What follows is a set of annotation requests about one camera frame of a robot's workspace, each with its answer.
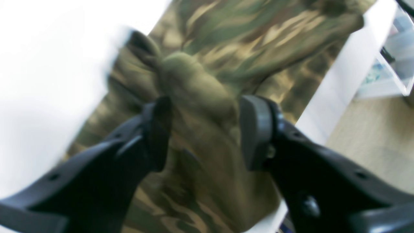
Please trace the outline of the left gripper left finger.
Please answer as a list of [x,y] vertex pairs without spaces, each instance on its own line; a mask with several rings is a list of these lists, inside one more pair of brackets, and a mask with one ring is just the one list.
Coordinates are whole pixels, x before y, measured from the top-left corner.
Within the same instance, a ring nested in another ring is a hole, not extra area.
[[163,170],[172,103],[147,103],[97,145],[1,200],[1,226],[20,233],[119,233],[139,183]]

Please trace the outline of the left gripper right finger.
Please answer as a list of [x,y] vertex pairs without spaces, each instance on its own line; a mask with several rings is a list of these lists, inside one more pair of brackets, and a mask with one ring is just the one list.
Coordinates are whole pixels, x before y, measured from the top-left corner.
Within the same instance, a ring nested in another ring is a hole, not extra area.
[[412,233],[413,195],[324,146],[287,121],[270,99],[239,101],[249,171],[268,172],[297,233]]

